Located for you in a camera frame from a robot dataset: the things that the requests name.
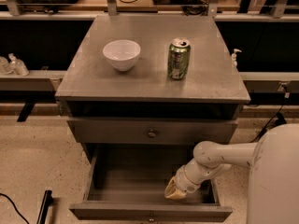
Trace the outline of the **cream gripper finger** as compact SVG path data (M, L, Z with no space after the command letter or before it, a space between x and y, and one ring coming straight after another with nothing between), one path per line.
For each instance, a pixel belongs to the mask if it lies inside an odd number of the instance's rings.
M165 191L164 191L164 196L165 197L171 197L174 193L176 192L176 183L175 183L175 178L172 177L166 188L165 188Z
M186 197L186 193L177 188L168 189L166 191L166 198L170 200L181 200Z

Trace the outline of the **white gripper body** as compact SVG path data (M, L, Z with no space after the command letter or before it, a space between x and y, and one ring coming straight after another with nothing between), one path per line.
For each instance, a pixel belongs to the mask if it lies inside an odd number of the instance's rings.
M201 187L200 184L194 184L187 177L183 166L181 166L175 174L175 186L182 194L194 193Z

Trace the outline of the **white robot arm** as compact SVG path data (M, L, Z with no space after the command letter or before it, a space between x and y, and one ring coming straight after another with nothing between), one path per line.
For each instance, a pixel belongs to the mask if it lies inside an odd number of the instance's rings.
M230 169L249 168L247 224L299 224L299 124L284 124L256 143L202 141L170 179L164 197L179 200Z

